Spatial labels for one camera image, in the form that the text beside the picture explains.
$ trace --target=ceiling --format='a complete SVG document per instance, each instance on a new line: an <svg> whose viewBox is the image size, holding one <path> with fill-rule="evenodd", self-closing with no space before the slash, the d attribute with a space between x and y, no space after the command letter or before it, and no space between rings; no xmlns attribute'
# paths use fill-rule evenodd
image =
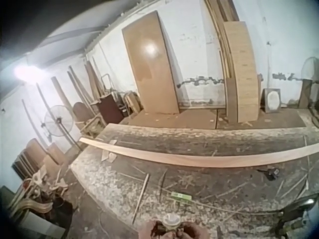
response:
<svg viewBox="0 0 319 239"><path fill-rule="evenodd" d="M139 0L1 0L0 99L21 82L12 66L45 68L84 48Z"/></svg>

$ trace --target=workbench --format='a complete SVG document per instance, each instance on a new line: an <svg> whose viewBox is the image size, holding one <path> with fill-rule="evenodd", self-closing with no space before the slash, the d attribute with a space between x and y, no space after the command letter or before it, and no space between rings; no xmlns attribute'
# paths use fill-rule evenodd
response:
<svg viewBox="0 0 319 239"><path fill-rule="evenodd" d="M249 130L200 130L146 128L109 124L97 137L116 145L140 150L203 155L227 156L262 154L289 150L319 141L316 127ZM249 212L276 210L296 198L309 173L309 189L303 196L318 192L319 154L275 164L280 177L269 181L257 169L194 168L138 160L118 155L113 163L101 162L102 150L88 146L70 165L74 175L89 195L104 210L111 210L119 220L136 229L143 222L177 212L182 221L196 221L210 229L217 238L220 226L225 238L229 231L266 231L274 223L273 215L253 215ZM159 202L159 183L163 190ZM132 218L146 174L150 180L144 193L134 225ZM193 202L174 206L170 191L191 195Z"/></svg>

